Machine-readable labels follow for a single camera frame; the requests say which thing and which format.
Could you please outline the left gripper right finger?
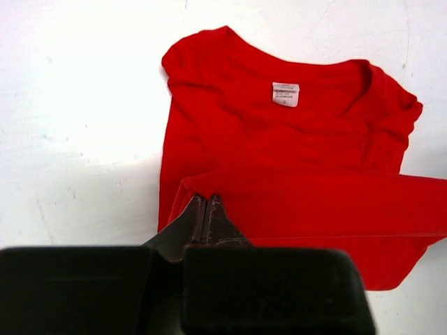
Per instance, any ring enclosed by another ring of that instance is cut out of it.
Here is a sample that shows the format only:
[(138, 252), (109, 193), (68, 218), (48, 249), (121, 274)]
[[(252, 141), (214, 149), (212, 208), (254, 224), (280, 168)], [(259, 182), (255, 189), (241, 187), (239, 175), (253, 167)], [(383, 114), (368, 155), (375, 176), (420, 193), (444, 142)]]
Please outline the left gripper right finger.
[(219, 196), (184, 251), (186, 334), (375, 334), (362, 279), (343, 251), (252, 246)]

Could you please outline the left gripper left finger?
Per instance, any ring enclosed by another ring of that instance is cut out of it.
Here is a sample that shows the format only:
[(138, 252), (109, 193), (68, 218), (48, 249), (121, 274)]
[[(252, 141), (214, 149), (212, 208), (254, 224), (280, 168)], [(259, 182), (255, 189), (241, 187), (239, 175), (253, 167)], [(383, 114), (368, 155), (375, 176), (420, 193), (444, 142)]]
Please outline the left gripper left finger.
[(2, 334), (181, 334), (183, 249), (205, 200), (142, 246), (1, 251)]

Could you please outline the red t shirt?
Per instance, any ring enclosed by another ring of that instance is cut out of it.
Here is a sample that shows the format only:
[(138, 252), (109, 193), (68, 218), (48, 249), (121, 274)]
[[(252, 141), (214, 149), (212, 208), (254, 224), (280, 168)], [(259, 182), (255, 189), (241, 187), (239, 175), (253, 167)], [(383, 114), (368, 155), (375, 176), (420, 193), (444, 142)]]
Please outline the red t shirt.
[(217, 194), (254, 245), (341, 249), (368, 290), (396, 288), (446, 237), (446, 181), (400, 174), (423, 106), (379, 67), (284, 61), (230, 27), (179, 40), (162, 66), (159, 229)]

